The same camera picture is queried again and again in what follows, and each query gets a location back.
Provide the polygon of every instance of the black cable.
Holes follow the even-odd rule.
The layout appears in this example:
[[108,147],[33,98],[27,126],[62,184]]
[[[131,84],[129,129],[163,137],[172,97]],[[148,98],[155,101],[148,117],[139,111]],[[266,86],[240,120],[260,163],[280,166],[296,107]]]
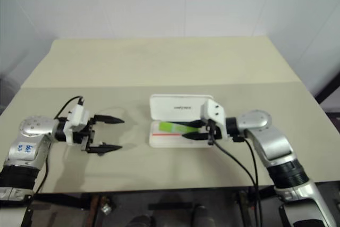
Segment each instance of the black cable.
[[[67,107],[67,105],[71,102],[71,101],[73,101],[73,100],[75,100],[76,98],[78,98],[79,100],[78,100],[78,104],[80,104],[80,105],[82,105],[83,104],[83,102],[84,102],[84,100],[83,100],[83,96],[75,96],[75,97],[73,97],[73,98],[70,98],[65,104],[64,104],[64,106],[59,110],[59,112],[56,114],[56,116],[54,117],[54,119],[57,119],[58,117],[59,117],[59,115],[64,111],[64,109]],[[46,156],[46,160],[45,160],[45,175],[44,175],[44,178],[42,179],[42,181],[41,181],[41,183],[40,183],[40,185],[39,185],[39,187],[38,187],[38,189],[37,189],[37,191],[36,191],[36,194],[41,190],[41,188],[43,187],[43,185],[44,185],[44,183],[45,183],[45,181],[46,181],[46,179],[47,179],[47,176],[48,176],[48,171],[49,171],[49,168],[48,168],[48,155],[49,155],[49,150],[48,150],[48,153],[47,153],[47,156]]]
[[254,211],[255,214],[257,214],[257,204],[259,205],[259,213],[260,213],[260,226],[263,226],[263,214],[262,214],[262,204],[261,204],[261,198],[260,198],[260,193],[259,193],[259,176],[257,172],[257,164],[256,164],[256,159],[254,155],[253,148],[250,146],[249,142],[245,139],[244,140],[249,147],[249,151],[251,153],[251,157],[253,158],[253,164],[254,164],[254,170],[255,170],[255,194],[256,194],[256,199],[255,199],[255,205],[254,205]]
[[[238,159],[236,159],[231,153],[229,153],[227,150],[225,150],[222,146],[219,145],[218,142],[216,142],[215,139],[212,139],[212,142],[214,143],[214,145],[220,149],[224,154],[228,155],[231,159],[233,159],[241,168],[243,168],[243,170],[247,173],[247,175],[249,176],[249,178],[251,179],[251,182],[253,183],[253,186],[255,187],[256,189],[256,183],[254,181],[254,178],[253,176],[250,174],[250,172],[247,170],[247,168],[245,166],[243,166],[243,164],[241,162],[239,162]],[[259,223],[258,223],[258,219],[257,219],[257,213],[255,211],[255,223],[256,223],[256,227],[259,226]]]

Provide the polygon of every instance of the red line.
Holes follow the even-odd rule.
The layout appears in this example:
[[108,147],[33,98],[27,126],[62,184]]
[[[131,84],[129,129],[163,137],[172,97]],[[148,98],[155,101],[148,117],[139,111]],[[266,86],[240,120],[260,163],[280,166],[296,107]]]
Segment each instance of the red line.
[[182,134],[177,133],[153,133],[153,136],[181,136]]

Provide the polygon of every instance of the green object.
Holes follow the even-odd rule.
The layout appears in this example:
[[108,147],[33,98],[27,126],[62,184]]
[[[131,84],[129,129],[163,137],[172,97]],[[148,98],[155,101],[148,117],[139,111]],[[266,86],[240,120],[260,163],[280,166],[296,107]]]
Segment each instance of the green object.
[[160,122],[159,131],[185,134],[189,132],[199,132],[199,128],[193,128],[193,127],[176,124],[172,122]]

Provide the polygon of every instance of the table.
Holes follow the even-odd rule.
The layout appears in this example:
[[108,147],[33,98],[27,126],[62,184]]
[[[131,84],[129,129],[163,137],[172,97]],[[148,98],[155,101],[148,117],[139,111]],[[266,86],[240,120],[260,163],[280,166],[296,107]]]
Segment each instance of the table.
[[[169,51],[174,54],[171,60]],[[202,60],[204,55],[211,56],[210,60]],[[63,62],[66,73],[58,64]],[[184,69],[183,63],[193,63],[195,70]],[[89,77],[91,67],[103,72]],[[340,163],[340,135],[266,37],[57,40],[0,117],[0,159],[5,158],[21,120],[37,114],[54,116],[66,100],[82,95],[91,113],[125,120],[125,124],[96,127],[96,140],[123,149],[100,157],[81,152],[77,146],[53,144],[43,192],[251,185],[240,167],[217,148],[149,147],[149,97],[155,93],[210,94],[228,116],[255,108],[265,110],[286,134],[314,181],[339,180],[334,166]],[[244,143],[229,140],[221,144],[253,173]],[[257,161],[260,185],[272,184],[258,157]]]

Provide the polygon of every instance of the open white case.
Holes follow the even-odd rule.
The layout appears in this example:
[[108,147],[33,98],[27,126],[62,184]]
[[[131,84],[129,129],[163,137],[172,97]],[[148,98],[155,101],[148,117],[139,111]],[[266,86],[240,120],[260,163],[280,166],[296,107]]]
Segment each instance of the open white case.
[[208,148],[207,140],[192,140],[178,133],[159,130],[160,122],[191,122],[201,119],[201,107],[210,95],[154,94],[150,97],[151,123],[149,144],[155,148]]

